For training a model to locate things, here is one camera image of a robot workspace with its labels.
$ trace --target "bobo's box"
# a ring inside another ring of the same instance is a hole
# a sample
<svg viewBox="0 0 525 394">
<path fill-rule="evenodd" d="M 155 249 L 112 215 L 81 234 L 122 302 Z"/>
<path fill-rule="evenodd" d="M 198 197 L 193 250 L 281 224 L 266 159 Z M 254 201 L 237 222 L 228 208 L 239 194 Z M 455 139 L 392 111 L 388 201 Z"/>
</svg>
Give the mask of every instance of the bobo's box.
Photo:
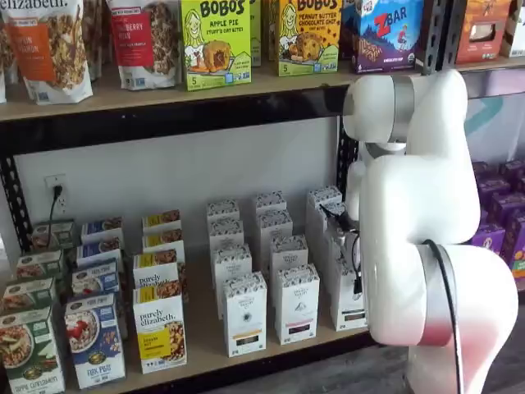
<svg viewBox="0 0 525 394">
<path fill-rule="evenodd" d="M 228 357 L 266 349 L 267 287 L 261 273 L 229 279 L 221 289 Z"/>
<path fill-rule="evenodd" d="M 337 71 L 343 0 L 279 0 L 279 76 Z"/>
<path fill-rule="evenodd" d="M 133 312 L 142 373 L 186 364 L 180 283 L 133 290 Z"/>
<path fill-rule="evenodd" d="M 70 301 L 64 320 L 80 389 L 126 376 L 114 294 Z"/>
<path fill-rule="evenodd" d="M 188 90 L 252 80 L 249 0 L 180 0 Z"/>
<path fill-rule="evenodd" d="M 344 8 L 345 54 L 355 72 L 413 68 L 423 0 L 365 0 Z"/>
</svg>

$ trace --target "yellow bobo's box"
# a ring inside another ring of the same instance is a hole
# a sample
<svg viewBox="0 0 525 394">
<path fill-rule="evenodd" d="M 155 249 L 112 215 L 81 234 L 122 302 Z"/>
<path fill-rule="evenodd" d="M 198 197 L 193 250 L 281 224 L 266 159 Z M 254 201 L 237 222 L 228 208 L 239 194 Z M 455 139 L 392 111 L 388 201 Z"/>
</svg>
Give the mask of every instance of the yellow bobo's box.
<svg viewBox="0 0 525 394">
<path fill-rule="evenodd" d="M 249 0 L 181 0 L 188 90 L 251 82 Z"/>
<path fill-rule="evenodd" d="M 337 71 L 343 0 L 278 0 L 279 76 Z"/>
</svg>

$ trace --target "black cable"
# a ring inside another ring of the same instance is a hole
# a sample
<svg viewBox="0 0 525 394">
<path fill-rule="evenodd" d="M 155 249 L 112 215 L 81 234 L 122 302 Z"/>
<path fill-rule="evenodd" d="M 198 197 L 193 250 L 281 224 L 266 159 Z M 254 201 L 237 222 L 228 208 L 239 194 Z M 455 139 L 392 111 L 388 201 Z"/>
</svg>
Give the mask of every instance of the black cable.
<svg viewBox="0 0 525 394">
<path fill-rule="evenodd" d="M 424 245 L 428 245 L 434 254 L 434 257 L 437 259 L 437 263 L 440 265 L 441 276 L 443 277 L 443 282 L 445 283 L 445 292 L 446 299 L 449 303 L 450 310 L 450 320 L 452 321 L 452 336 L 454 338 L 454 359 L 456 362 L 456 385 L 457 393 L 463 394 L 463 360 L 461 357 L 461 344 L 459 340 L 459 327 L 456 309 L 454 302 L 452 300 L 452 290 L 450 289 L 449 278 L 446 275 L 445 263 L 443 263 L 443 258 L 441 257 L 441 252 L 437 247 L 436 243 L 432 240 L 426 240 L 423 242 Z"/>
</svg>

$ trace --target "power cord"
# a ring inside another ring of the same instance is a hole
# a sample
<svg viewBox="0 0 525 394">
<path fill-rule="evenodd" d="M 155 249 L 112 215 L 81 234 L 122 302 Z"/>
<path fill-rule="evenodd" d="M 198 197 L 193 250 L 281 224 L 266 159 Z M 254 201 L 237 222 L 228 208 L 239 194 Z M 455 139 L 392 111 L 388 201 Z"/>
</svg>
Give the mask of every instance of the power cord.
<svg viewBox="0 0 525 394">
<path fill-rule="evenodd" d="M 459 339 L 457 314 L 454 302 L 452 300 L 452 291 L 450 289 L 449 278 L 446 275 L 445 263 L 443 263 L 441 252 L 437 247 L 436 243 L 432 240 L 426 240 L 423 242 L 423 244 L 430 246 L 434 257 L 436 257 L 437 259 L 437 263 L 440 265 L 441 275 L 443 276 L 443 282 L 445 283 L 446 299 L 449 303 L 450 320 L 452 322 L 452 336 L 454 337 L 454 358 L 456 363 L 457 393 L 463 394 L 463 359 L 461 357 L 461 344 Z"/>
<path fill-rule="evenodd" d="M 51 203 L 51 212 L 49 213 L 49 224 L 48 224 L 48 243 L 46 244 L 46 249 L 49 248 L 49 243 L 51 242 L 51 221 L 53 220 L 53 211 L 55 210 L 55 204 L 58 201 L 58 197 L 62 194 L 62 185 L 56 185 L 52 188 L 52 203 Z"/>
</svg>

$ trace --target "purely elizabeth box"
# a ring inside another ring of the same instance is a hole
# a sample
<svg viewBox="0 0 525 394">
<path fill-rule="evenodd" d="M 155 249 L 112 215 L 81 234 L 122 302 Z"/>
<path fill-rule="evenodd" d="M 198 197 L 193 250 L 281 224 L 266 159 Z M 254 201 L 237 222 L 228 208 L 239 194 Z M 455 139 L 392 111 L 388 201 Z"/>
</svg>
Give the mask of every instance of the purely elizabeth box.
<svg viewBox="0 0 525 394">
<path fill-rule="evenodd" d="M 229 279 L 222 288 L 228 357 L 266 349 L 267 286 L 261 273 Z"/>
<path fill-rule="evenodd" d="M 277 273 L 276 331 L 281 345 L 317 334 L 319 276 L 312 264 Z"/>
</svg>

